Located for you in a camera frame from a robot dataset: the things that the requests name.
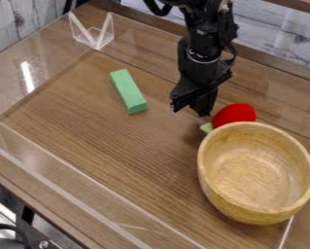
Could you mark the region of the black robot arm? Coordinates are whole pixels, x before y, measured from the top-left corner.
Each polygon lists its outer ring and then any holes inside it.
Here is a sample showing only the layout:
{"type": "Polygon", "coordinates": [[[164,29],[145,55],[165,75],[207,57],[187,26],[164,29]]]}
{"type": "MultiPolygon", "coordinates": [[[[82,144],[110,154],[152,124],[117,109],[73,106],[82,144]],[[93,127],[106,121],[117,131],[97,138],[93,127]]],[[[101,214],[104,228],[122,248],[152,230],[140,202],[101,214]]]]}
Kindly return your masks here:
{"type": "Polygon", "coordinates": [[[209,115],[217,88],[232,77],[239,26],[232,0],[143,0],[157,17],[173,7],[183,14],[187,35],[177,43],[179,81],[169,92],[171,109],[188,106],[200,117],[209,115]]]}

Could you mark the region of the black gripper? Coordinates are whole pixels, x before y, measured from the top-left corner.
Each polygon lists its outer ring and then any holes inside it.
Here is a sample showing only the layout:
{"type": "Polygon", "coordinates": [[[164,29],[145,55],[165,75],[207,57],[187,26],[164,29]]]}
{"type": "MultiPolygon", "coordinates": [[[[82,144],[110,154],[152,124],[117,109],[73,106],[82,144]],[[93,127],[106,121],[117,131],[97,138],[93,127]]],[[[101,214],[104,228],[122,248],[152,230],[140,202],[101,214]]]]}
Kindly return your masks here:
{"type": "Polygon", "coordinates": [[[217,87],[231,76],[232,63],[216,61],[208,64],[192,61],[177,62],[179,81],[169,92],[173,112],[188,106],[200,117],[209,115],[216,99],[217,87]]]}

